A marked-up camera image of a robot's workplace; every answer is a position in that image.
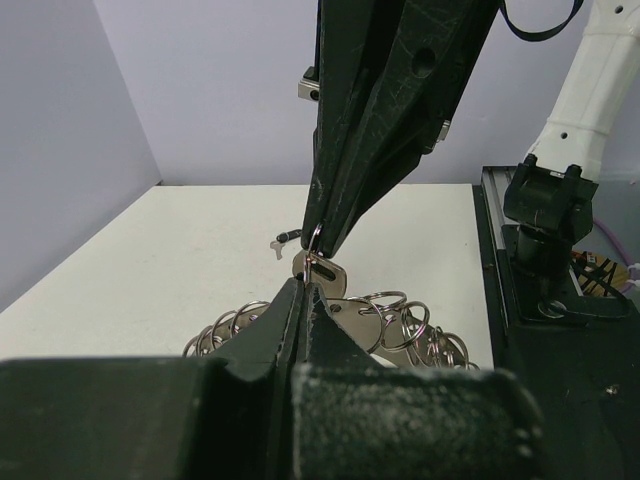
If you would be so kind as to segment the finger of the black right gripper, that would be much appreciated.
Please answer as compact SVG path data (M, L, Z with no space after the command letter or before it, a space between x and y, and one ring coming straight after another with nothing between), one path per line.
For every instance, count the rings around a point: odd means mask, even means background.
M301 236L305 249L339 249L367 210L363 191L373 161L357 152L357 144L399 21L398 1L318 3L312 73L319 94Z
M435 148L499 10L496 1L398 2L400 21L357 144L373 161L367 210Z

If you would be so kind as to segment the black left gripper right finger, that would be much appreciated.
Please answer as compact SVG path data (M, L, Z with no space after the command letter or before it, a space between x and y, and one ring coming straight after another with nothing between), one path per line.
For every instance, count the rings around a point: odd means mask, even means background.
M388 368L337 325L317 285L301 300L291 376L295 479L541 479L541 414L501 370Z

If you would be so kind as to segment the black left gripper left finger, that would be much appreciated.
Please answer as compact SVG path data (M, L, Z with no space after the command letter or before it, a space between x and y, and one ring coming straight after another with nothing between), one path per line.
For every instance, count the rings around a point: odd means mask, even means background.
M289 378L305 289L206 357L1 365L5 479L289 479Z

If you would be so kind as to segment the metal key ring disc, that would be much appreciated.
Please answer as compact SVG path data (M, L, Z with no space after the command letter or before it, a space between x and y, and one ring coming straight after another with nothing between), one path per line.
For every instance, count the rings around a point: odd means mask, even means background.
M431 323L428 306L410 301L402 291L329 298L336 323L374 360L387 367L453 368L476 370L464 341ZM185 345L184 357L201 357L249 327L270 303L254 300L229 310Z

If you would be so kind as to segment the black tag with white label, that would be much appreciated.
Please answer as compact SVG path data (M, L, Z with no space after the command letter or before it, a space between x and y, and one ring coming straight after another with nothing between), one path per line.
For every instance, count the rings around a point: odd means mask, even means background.
M319 249L322 225L314 229L309 245L293 259L292 274L305 283L319 284L327 298L343 298L347 290L344 268L326 258Z

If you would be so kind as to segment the silver key with black tag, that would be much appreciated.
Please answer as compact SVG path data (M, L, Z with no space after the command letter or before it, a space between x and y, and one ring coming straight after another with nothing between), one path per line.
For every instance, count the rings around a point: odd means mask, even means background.
M301 236L301 233L301 229L281 232L270 242L269 247L274 251L277 260L281 260L283 258L282 250L284 246L290 241L298 239Z

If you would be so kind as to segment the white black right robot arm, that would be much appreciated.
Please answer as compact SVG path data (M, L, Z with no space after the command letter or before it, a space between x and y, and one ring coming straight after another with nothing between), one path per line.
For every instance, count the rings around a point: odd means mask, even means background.
M332 258L358 220L440 141L502 1L322 1L313 172L301 244ZM639 69L639 5L596 1L553 110L509 186L520 264L552 277L552 251L591 229L589 202Z

